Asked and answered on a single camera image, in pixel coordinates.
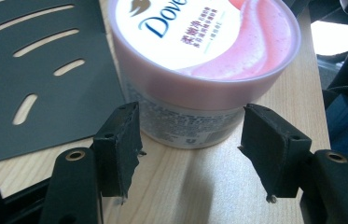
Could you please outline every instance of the black perforated plate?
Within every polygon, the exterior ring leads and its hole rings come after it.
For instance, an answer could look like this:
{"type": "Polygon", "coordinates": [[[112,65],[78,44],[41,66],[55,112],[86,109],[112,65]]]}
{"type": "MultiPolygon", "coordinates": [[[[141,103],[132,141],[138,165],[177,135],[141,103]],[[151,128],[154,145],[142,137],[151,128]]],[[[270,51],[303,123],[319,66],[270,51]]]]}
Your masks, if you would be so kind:
{"type": "Polygon", "coordinates": [[[8,21],[12,25],[0,30],[0,160],[96,134],[124,104],[99,2],[0,1],[0,25],[8,21]],[[57,37],[62,32],[68,33],[57,37]],[[14,56],[49,36],[48,43],[14,56]],[[80,65],[54,76],[73,62],[80,65]],[[27,96],[37,98],[26,120],[14,125],[27,96]]]}

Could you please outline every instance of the body scrub jar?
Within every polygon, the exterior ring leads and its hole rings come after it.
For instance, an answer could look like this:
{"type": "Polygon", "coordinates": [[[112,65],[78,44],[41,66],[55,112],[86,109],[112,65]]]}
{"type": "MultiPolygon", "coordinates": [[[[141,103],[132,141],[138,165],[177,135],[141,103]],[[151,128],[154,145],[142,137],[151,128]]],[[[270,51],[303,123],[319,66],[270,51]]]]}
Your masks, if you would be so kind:
{"type": "Polygon", "coordinates": [[[124,96],[171,147],[227,138],[300,45],[281,0],[109,0],[108,17],[124,96]]]}

